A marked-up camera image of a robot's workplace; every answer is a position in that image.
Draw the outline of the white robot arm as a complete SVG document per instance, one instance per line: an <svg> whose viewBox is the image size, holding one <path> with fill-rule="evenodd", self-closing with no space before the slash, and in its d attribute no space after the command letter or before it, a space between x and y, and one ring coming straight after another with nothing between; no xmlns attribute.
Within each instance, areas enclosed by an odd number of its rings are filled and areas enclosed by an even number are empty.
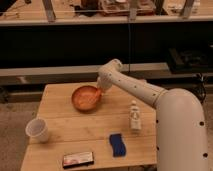
<svg viewBox="0 0 213 171"><path fill-rule="evenodd" d="M156 111L157 171L209 171L208 141L202 104L190 91L165 89L121 72L113 59L98 69L97 84L112 85L135 96Z"/></svg>

